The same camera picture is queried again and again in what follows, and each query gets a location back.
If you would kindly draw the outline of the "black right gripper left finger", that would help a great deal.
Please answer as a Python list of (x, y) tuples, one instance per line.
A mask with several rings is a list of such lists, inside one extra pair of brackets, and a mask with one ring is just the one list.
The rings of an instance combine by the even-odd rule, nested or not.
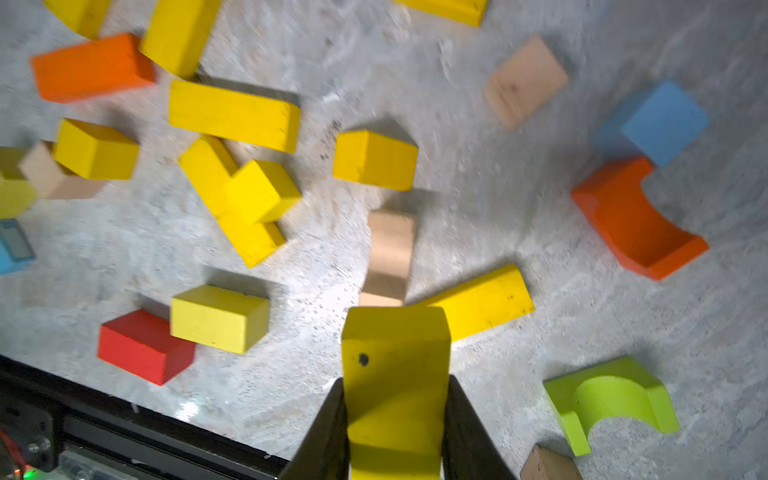
[(280, 480), (349, 478), (350, 447), (343, 379), (329, 391), (293, 459)]

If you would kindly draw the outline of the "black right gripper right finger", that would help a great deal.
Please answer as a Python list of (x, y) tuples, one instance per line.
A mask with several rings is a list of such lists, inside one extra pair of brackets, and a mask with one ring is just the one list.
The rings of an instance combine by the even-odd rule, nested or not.
[(444, 425), (446, 479), (516, 479), (454, 375), (449, 378)]

